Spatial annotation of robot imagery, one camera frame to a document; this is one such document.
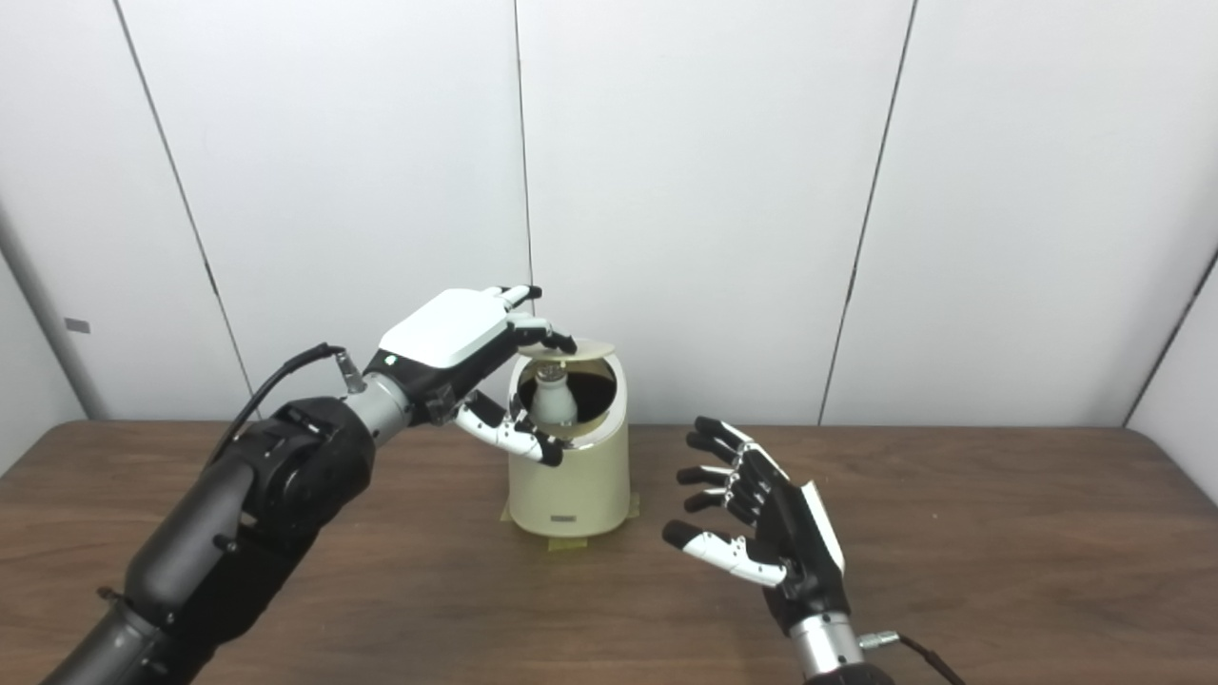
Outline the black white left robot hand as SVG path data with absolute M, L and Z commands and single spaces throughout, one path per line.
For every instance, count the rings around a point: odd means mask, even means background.
M 523 303 L 540 286 L 447 289 L 382 334 L 365 375 L 387 382 L 404 428 L 454 424 L 473 438 L 532 462 L 557 467 L 564 442 L 480 390 L 523 347 L 575 353 L 579 342 Z

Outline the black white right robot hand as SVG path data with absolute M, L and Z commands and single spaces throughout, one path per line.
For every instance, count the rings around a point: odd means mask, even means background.
M 686 442 L 721 463 L 678 470 L 678 484 L 704 485 L 685 511 L 726 511 L 750 534 L 732 538 L 674 519 L 663 540 L 760 586 L 782 633 L 812 617 L 850 616 L 844 555 L 814 483 L 797 485 L 760 442 L 726 421 L 695 417 Z

